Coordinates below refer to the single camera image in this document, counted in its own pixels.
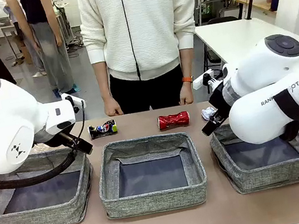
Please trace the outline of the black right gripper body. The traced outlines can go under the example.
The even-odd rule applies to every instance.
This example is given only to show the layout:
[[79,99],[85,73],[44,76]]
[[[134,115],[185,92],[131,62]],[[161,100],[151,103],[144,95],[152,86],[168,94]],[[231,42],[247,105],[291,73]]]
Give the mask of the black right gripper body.
[[231,88],[229,83],[225,84],[224,81],[222,81],[216,86],[209,99],[209,103],[216,109],[212,117],[214,121],[227,119],[235,101],[234,89]]

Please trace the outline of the person's left hand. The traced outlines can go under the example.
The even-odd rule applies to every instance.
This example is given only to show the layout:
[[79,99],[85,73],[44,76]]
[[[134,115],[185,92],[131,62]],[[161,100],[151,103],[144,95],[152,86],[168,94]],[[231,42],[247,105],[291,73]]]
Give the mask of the person's left hand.
[[183,82],[180,90],[180,105],[193,104],[193,87],[191,82]]

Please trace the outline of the person's right hand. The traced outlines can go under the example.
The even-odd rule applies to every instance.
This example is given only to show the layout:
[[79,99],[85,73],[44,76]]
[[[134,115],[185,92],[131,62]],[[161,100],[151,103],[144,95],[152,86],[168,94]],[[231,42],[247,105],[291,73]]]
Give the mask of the person's right hand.
[[123,115],[123,111],[121,106],[117,103],[117,101],[112,96],[107,96],[103,99],[104,101],[104,111],[107,116],[119,116]]

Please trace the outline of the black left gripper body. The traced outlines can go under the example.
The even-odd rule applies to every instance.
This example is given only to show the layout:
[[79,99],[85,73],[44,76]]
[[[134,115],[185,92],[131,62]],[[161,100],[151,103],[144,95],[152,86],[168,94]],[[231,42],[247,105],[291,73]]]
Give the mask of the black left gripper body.
[[40,143],[49,147],[57,148],[60,146],[73,147],[75,141],[74,136],[70,134],[69,130],[62,130],[55,135],[45,134],[41,136],[35,136],[34,144]]

